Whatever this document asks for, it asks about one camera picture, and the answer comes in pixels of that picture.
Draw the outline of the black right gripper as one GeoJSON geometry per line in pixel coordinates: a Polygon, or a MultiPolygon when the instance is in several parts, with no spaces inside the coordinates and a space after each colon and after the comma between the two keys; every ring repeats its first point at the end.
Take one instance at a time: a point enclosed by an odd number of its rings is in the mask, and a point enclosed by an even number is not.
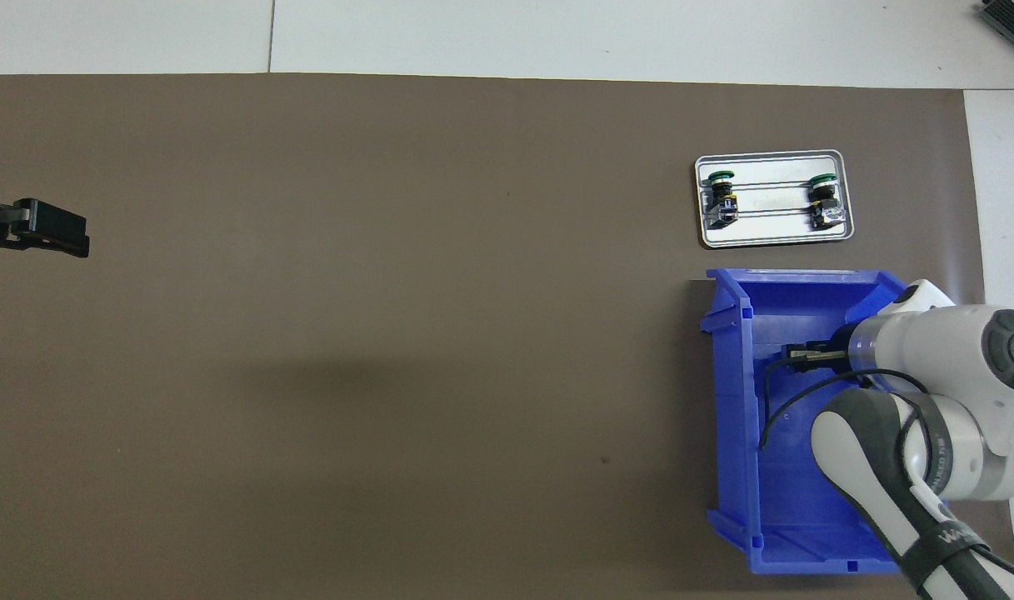
{"type": "Polygon", "coordinates": [[[797,373],[829,368],[834,373],[848,373],[852,369],[851,338],[857,327],[839,327],[827,342],[787,344],[785,360],[797,373]]]}

